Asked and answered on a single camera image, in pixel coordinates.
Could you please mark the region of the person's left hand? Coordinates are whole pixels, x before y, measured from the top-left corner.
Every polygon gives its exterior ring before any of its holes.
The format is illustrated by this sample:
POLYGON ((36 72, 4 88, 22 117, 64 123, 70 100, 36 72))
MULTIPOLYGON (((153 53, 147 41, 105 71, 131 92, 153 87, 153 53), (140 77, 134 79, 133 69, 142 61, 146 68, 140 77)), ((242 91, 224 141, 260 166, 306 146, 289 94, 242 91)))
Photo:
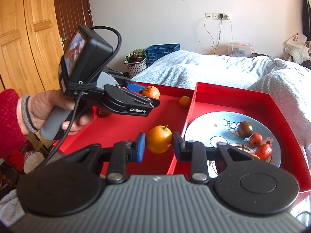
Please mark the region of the person's left hand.
MULTIPOLYGON (((28 112, 30 119, 36 129, 40 129, 47 120, 53 107, 58 106, 65 110, 74 110, 74 99, 62 94, 60 90, 48 90, 37 93, 28 98, 28 112)), ((76 120, 69 134, 75 135, 84 126, 93 122, 93 110, 89 110, 79 120, 76 120)))

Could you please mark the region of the red knitted sleeve forearm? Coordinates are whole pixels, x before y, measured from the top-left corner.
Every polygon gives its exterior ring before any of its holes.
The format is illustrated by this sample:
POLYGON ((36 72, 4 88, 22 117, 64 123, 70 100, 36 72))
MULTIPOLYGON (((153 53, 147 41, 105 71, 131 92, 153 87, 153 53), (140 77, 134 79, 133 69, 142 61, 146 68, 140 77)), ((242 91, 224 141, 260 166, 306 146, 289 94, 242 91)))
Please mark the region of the red knitted sleeve forearm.
POLYGON ((26 142, 17 119, 19 96, 13 89, 1 92, 1 158, 19 150, 26 142))

